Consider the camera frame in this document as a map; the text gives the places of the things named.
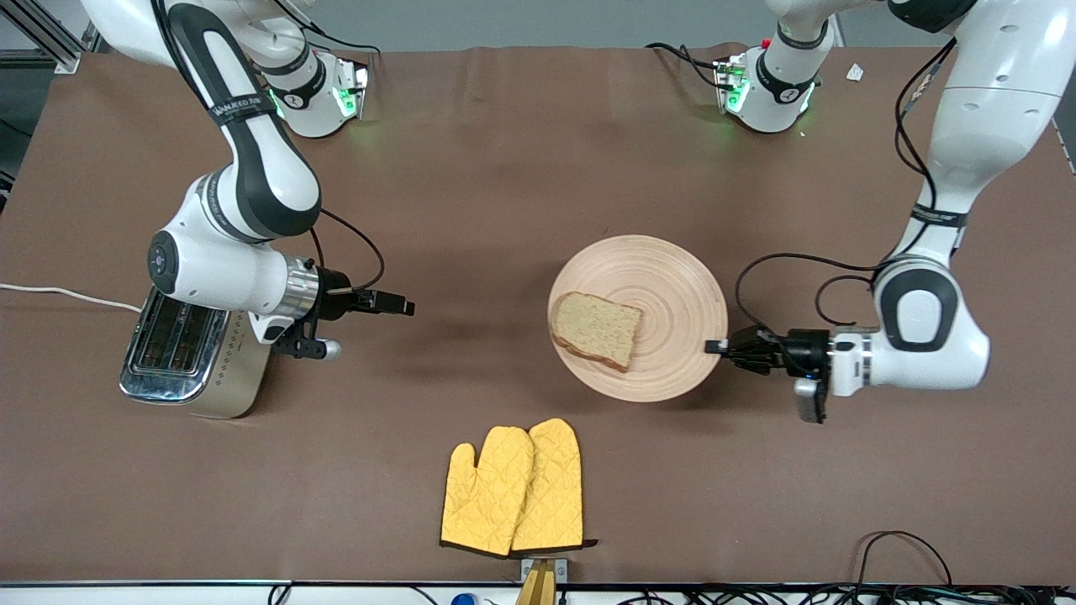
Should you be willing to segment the round wooden plate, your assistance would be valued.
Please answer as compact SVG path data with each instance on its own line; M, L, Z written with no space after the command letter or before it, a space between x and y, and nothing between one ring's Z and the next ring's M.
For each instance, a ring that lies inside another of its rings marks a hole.
M708 378L721 357L704 346L730 337L730 302L714 275L685 249L650 236L615 236L577 253L551 289L548 321L569 292L641 310L627 371L554 344L581 383L619 400L664 402Z

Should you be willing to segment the brown bread slice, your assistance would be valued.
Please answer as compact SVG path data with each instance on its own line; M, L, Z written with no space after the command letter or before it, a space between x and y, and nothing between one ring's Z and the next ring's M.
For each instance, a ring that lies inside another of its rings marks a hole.
M554 302L550 329L555 344L576 357L625 374L642 322L639 308L587 292L566 292Z

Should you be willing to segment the cream and chrome toaster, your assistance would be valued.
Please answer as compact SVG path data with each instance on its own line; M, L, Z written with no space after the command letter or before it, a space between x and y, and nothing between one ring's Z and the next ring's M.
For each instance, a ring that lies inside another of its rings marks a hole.
M255 405L270 353L246 313L227 313L150 289L119 372L124 395L201 418L241 418Z

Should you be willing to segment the large table cover sheet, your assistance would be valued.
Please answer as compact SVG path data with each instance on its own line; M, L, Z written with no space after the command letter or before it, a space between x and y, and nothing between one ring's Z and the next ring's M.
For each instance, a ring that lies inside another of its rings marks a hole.
M447 460L564 418L599 541L574 581L850 581L903 529L960 583L1076 583L1076 177L1053 128L953 261L992 342L971 391L865 388L817 425L785 376L720 361L683 397L620 402L546 329L562 265L618 234L726 291L775 252L876 263L920 189L892 108L930 53L833 51L780 135L654 51L383 55L364 119L298 146L415 315L324 324L339 358L273 358L253 413L216 421L121 392L133 313L0 292L0 581L502 581L518 563L439 546Z

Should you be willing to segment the yellow quilted oven mitt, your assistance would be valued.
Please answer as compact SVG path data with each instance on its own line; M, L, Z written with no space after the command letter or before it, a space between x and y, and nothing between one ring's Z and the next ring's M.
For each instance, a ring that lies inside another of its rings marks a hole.
M514 531L511 558L587 549L582 506L582 456L572 425L550 418L528 430L534 466L524 509Z
M526 430L495 426L480 451L472 444L457 445L447 463L441 546L510 555L533 466L534 445Z

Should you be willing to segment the wooden stick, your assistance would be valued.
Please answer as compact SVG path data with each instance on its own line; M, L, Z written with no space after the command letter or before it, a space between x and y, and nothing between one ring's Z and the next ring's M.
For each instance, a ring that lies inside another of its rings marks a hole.
M556 560L530 560L514 605L555 605Z

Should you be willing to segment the aluminium frame profile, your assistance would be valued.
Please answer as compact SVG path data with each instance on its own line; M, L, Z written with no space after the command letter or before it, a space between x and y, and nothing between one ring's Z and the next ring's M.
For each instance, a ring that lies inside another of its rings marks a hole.
M0 0L0 66L76 73L82 54L103 38L81 0Z

